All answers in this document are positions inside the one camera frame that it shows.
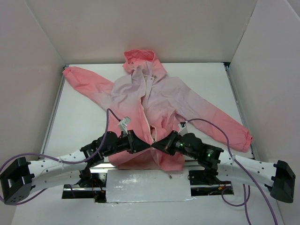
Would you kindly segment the right aluminium table rail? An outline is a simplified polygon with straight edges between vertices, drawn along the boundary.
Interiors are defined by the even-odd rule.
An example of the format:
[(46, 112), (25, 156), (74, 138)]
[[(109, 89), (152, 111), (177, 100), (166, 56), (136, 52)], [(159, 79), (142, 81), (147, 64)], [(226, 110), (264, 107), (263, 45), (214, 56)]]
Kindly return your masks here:
[[(231, 72), (230, 72), (230, 62), (223, 62), (223, 65), (224, 65), (224, 68), (225, 68), (225, 71), (226, 71), (226, 74), (227, 74), (227, 78), (228, 78), (228, 81), (229, 81), (231, 89), (232, 89), (232, 93), (234, 95), (235, 103), (236, 103), (236, 106), (238, 108), (242, 124), (243, 124), (243, 126), (245, 126), (250, 131), (250, 128), (249, 128), (249, 125), (247, 123), (245, 114), (244, 114), (244, 112), (242, 110), (242, 107), (241, 107), (241, 101), (240, 101), (240, 98), (239, 98), (239, 95), (238, 95), (238, 92), (237, 92), (237, 88), (235, 87), (234, 80), (233, 80), (233, 77), (232, 77)], [(251, 150), (252, 158), (260, 160), (260, 156), (257, 152), (257, 149), (253, 145), (253, 142), (250, 144), (250, 150)]]

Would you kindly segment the pink hooded zip jacket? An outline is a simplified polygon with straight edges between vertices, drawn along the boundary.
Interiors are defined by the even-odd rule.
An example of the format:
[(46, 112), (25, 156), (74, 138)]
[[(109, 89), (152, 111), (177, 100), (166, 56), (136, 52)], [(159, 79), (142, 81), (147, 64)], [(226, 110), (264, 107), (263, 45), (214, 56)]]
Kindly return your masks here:
[(247, 152), (252, 142), (249, 130), (199, 96), (180, 78), (170, 77), (152, 50), (124, 52), (126, 74), (114, 82), (80, 67), (63, 71), (66, 81), (102, 109), (111, 109), (109, 131), (120, 134), (119, 120), (131, 119), (128, 129), (149, 144), (160, 141), (179, 123), (193, 126), (217, 142)]

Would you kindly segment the aluminium table rail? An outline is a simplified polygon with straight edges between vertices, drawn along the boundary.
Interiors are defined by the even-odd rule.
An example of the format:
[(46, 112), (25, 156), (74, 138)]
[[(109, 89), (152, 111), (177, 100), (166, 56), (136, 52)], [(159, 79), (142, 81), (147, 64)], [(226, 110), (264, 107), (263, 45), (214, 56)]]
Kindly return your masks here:
[(65, 83), (65, 77), (64, 77), (64, 75), (62, 75), (61, 79), (60, 79), (58, 91), (57, 91), (57, 94), (56, 94), (56, 97), (55, 97), (54, 105), (53, 105), (53, 108), (52, 108), (51, 116), (50, 116), (50, 119), (49, 119), (49, 122), (48, 122), (48, 125), (47, 125), (47, 129), (46, 129), (46, 132), (45, 132), (44, 139), (43, 139), (42, 147), (40, 149), (39, 154), (44, 154), (45, 151), (47, 150), (47, 145), (48, 145), (48, 142), (50, 140), (50, 136), (51, 136), (51, 132), (52, 132), (52, 128), (53, 128), (53, 123), (55, 121), (55, 117), (56, 117), (57, 109), (58, 109), (58, 106), (59, 106), (60, 97), (61, 97), (61, 94), (62, 94), (62, 91), (63, 91), (64, 83)]
[[(227, 74), (227, 78), (228, 78), (228, 81), (229, 81), (231, 89), (232, 89), (232, 93), (234, 95), (235, 103), (236, 103), (236, 106), (238, 108), (242, 124), (243, 124), (243, 126), (245, 126), (250, 131), (250, 128), (249, 128), (249, 125), (247, 123), (245, 114), (244, 114), (244, 112), (242, 110), (242, 107), (241, 107), (241, 101), (240, 101), (240, 98), (239, 98), (239, 95), (238, 95), (238, 92), (237, 92), (237, 88), (235, 87), (234, 80), (233, 80), (233, 77), (232, 77), (231, 72), (230, 72), (230, 62), (223, 62), (223, 65), (224, 65), (224, 68), (225, 68), (225, 71), (226, 71), (226, 74)], [(260, 156), (257, 152), (257, 149), (253, 145), (253, 142), (250, 144), (250, 150), (251, 150), (252, 158), (260, 160)]]
[(165, 172), (174, 172), (174, 171), (182, 171), (184, 168), (200, 168), (203, 169), (202, 166), (200, 166), (195, 160), (186, 160), (182, 166), (179, 165), (172, 165), (167, 166), (165, 169), (161, 168), (157, 164), (155, 164), (153, 161), (150, 163), (125, 163), (119, 166), (113, 165), (111, 163), (100, 163), (97, 166), (92, 167), (93, 170), (100, 170), (100, 169), (106, 169), (106, 170), (113, 170), (113, 169), (119, 169), (119, 170), (162, 170)]

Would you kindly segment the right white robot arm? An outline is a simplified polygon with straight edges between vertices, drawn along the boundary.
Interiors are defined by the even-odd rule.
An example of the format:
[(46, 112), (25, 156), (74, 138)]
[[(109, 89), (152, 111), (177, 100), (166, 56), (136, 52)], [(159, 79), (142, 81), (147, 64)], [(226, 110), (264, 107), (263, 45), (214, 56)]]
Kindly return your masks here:
[(189, 173), (192, 185), (238, 182), (267, 190), (278, 201), (293, 202), (296, 176), (285, 161), (267, 163), (230, 155), (222, 148), (203, 143), (193, 133), (181, 136), (176, 131), (152, 147), (170, 156), (180, 153), (203, 167), (203, 170)]

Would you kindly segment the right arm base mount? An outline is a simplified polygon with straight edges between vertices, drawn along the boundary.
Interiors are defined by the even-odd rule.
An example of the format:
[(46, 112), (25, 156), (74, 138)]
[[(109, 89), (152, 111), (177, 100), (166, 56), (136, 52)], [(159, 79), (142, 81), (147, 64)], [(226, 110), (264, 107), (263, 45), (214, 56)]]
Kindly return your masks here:
[(189, 170), (191, 196), (233, 195), (231, 182), (219, 181), (204, 170)]

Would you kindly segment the front aluminium table rail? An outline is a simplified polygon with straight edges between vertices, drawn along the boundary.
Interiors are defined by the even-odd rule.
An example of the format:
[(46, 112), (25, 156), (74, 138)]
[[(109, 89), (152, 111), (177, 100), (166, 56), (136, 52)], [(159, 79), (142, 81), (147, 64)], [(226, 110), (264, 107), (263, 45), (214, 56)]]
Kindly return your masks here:
[(119, 169), (119, 170), (162, 170), (165, 172), (174, 172), (174, 171), (182, 171), (184, 168), (200, 168), (203, 169), (202, 166), (200, 166), (195, 160), (186, 160), (182, 166), (179, 165), (172, 165), (167, 166), (165, 169), (161, 168), (157, 164), (155, 164), (153, 161), (150, 163), (125, 163), (119, 166), (113, 165), (111, 163), (100, 163), (97, 166), (92, 167), (93, 170), (100, 170), (100, 169), (106, 169), (106, 170), (113, 170), (113, 169)]

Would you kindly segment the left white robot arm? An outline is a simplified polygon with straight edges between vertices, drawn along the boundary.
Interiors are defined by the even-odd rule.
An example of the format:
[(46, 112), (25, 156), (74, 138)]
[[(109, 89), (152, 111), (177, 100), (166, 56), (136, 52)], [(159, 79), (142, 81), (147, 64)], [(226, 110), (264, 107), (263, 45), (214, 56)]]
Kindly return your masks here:
[(28, 161), (17, 156), (0, 175), (1, 201), (6, 205), (18, 205), (36, 191), (59, 185), (79, 185), (86, 187), (94, 178), (90, 168), (102, 163), (108, 156), (120, 152), (135, 154), (150, 145), (130, 130), (128, 134), (117, 136), (106, 132), (79, 150), (61, 156), (46, 157)]

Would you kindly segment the left aluminium table rail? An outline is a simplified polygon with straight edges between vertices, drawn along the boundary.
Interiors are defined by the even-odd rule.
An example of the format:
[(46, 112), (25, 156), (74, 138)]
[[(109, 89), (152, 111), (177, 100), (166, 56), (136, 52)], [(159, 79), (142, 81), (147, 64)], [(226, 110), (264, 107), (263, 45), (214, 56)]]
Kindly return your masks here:
[(47, 129), (46, 129), (46, 132), (45, 132), (44, 139), (43, 139), (42, 147), (40, 149), (39, 154), (44, 154), (45, 151), (47, 150), (47, 145), (48, 145), (48, 142), (50, 140), (50, 136), (51, 136), (51, 132), (52, 132), (52, 128), (53, 128), (53, 123), (55, 121), (55, 117), (56, 117), (57, 109), (58, 109), (58, 106), (59, 106), (60, 97), (61, 97), (61, 94), (62, 94), (62, 91), (63, 91), (64, 83), (65, 83), (65, 77), (64, 77), (64, 75), (62, 75), (61, 79), (60, 79), (58, 91), (57, 91), (57, 94), (56, 94), (56, 97), (55, 97), (54, 105), (53, 105), (53, 108), (52, 108), (51, 116), (50, 116), (50, 119), (49, 119), (49, 122), (48, 122), (48, 125), (47, 125)]

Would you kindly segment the white foil tape patch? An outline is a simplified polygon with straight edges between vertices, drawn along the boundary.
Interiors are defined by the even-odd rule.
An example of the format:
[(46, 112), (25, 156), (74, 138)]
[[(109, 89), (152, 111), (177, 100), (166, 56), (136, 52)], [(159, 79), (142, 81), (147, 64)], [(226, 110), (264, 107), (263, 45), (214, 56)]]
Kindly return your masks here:
[(108, 203), (183, 202), (192, 199), (189, 172), (161, 170), (109, 170)]

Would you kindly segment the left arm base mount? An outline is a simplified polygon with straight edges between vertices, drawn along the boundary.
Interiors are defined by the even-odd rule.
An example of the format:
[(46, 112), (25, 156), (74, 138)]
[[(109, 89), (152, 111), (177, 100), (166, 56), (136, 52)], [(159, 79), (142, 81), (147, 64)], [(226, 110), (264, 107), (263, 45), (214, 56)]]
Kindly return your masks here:
[(64, 185), (62, 199), (92, 199), (96, 203), (106, 202), (107, 171), (82, 172), (74, 185)]

